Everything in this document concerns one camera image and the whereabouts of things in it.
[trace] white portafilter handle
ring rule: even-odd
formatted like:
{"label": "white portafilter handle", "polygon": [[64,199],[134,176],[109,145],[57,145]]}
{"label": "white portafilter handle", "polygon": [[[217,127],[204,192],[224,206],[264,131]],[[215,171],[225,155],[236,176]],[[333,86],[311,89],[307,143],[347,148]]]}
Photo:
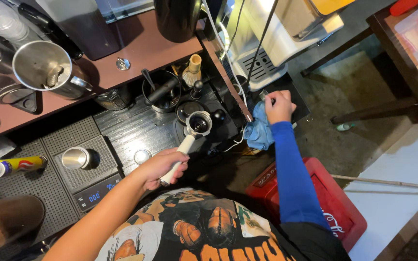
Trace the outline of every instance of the white portafilter handle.
{"label": "white portafilter handle", "polygon": [[[196,138],[193,135],[187,135],[185,139],[182,141],[182,144],[178,146],[177,151],[183,152],[185,154],[188,154],[189,149],[191,149],[191,146],[193,145]],[[172,169],[167,172],[167,174],[163,175],[160,180],[161,184],[165,187],[169,186],[171,184],[172,177],[174,176],[175,171],[177,171],[178,167],[182,164],[182,162],[177,162],[172,166]]]}

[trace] white wall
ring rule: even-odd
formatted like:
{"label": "white wall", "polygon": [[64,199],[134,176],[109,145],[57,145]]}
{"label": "white wall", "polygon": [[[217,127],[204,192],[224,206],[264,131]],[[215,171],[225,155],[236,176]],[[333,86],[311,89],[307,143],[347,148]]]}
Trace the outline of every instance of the white wall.
{"label": "white wall", "polygon": [[[359,177],[418,183],[418,124]],[[374,260],[418,211],[417,188],[353,181],[344,190],[367,220],[349,253],[353,261]]]}

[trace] blue sleeve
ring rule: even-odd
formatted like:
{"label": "blue sleeve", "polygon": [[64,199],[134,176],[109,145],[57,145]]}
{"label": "blue sleeve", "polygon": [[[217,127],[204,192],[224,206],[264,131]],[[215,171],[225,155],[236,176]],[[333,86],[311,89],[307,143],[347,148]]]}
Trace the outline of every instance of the blue sleeve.
{"label": "blue sleeve", "polygon": [[309,172],[302,162],[290,122],[272,125],[275,139],[280,221],[311,222],[330,229]]}

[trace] red crate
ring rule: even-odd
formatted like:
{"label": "red crate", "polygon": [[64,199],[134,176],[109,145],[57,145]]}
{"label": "red crate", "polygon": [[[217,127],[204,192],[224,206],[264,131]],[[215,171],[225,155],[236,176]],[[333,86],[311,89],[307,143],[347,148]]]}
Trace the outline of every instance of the red crate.
{"label": "red crate", "polygon": [[[366,220],[317,158],[302,160],[314,183],[315,192],[330,228],[349,252],[367,229]],[[276,175],[276,164],[272,163],[245,192],[264,204],[276,218],[274,223],[279,223],[280,206]]]}

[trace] stick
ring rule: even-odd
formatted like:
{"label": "stick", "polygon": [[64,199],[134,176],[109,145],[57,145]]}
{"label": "stick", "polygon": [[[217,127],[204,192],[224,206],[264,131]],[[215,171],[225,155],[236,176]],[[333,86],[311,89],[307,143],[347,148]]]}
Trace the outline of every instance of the stick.
{"label": "stick", "polygon": [[362,177],[348,177],[348,176],[341,176],[341,175],[332,175],[332,177],[338,178],[338,179],[357,180],[357,181],[364,181],[364,182],[372,182],[372,183],[380,183],[380,184],[388,184],[388,185],[397,185],[397,186],[406,186],[406,187],[418,188],[418,184],[406,183],[406,182],[400,182],[400,181],[386,181],[386,180],[369,179],[369,178],[362,178]]}

